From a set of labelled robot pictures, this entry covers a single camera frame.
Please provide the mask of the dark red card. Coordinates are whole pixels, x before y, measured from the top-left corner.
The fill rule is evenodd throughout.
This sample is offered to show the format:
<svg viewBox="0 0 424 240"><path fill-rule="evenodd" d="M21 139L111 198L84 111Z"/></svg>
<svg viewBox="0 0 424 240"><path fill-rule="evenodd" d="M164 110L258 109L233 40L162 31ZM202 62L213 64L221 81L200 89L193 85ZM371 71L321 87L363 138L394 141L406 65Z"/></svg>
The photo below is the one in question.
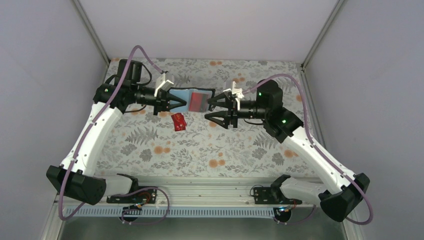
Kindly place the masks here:
<svg viewBox="0 0 424 240"><path fill-rule="evenodd" d="M173 125L176 132L185 131L187 126L186 122L182 119L174 119Z"/></svg>

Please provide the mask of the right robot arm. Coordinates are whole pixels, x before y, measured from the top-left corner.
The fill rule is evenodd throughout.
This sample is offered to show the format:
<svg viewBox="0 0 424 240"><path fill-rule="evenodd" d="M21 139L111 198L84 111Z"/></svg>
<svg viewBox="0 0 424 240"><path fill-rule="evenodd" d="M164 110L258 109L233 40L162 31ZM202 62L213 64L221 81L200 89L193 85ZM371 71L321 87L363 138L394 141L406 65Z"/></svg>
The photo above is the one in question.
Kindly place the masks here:
<svg viewBox="0 0 424 240"><path fill-rule="evenodd" d="M288 174L278 177L268 188L268 197L256 193L255 200L289 205L309 203L318 206L332 220L342 222L364 200L370 179L356 174L314 141L304 122L283 106L283 91L276 81L260 81L255 100L244 100L239 88L227 89L207 102L221 111L205 118L227 129L236 128L241 119L261 120L265 131L309 164L320 179L312 183Z"/></svg>

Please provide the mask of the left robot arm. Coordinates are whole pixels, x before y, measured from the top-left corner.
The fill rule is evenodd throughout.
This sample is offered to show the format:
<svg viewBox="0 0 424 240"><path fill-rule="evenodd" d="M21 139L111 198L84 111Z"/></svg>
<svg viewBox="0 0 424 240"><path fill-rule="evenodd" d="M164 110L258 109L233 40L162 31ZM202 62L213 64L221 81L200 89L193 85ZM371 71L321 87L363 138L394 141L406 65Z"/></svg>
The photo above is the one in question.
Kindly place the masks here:
<svg viewBox="0 0 424 240"><path fill-rule="evenodd" d="M171 94L175 77L162 71L154 87L141 83L145 64L121 59L118 72L97 88L87 122L75 145L59 166L51 165L46 177L59 194L89 205L103 197L124 195L135 189L134 177L118 174L111 179L95 177L97 162L108 135L131 104L152 106L153 114L169 112L186 105L186 101Z"/></svg>

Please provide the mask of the black leather card holder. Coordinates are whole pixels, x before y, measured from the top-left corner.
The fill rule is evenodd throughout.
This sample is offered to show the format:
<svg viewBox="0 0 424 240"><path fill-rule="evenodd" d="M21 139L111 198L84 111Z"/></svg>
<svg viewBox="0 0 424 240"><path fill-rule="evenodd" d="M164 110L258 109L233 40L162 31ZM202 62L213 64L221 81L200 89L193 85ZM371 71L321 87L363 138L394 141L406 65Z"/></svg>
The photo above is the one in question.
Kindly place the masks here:
<svg viewBox="0 0 424 240"><path fill-rule="evenodd" d="M186 87L186 88L172 87L169 90L169 93L174 95L174 96L177 96L177 97L179 97L179 98L181 98L181 99L183 99L187 102L186 106L174 108L170 112L171 113L186 113L186 112L189 112L189 104L190 104L192 93L208 94L208 99L210 99L210 98L213 98L215 96L215 89L213 89L213 88L193 88L193 87ZM210 105L208 105L207 111L210 111L211 109L212 108L210 107Z"/></svg>

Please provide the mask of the red VIP card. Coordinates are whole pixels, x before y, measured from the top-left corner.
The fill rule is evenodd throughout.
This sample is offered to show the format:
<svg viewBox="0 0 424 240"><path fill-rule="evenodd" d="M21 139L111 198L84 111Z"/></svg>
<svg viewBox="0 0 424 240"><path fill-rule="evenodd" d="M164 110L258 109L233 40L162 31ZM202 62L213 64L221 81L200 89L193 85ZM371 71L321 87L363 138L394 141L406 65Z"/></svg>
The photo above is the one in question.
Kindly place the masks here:
<svg viewBox="0 0 424 240"><path fill-rule="evenodd" d="M185 118L181 113L174 113L171 115L171 118L176 125L182 125L182 126L187 125L185 122Z"/></svg>

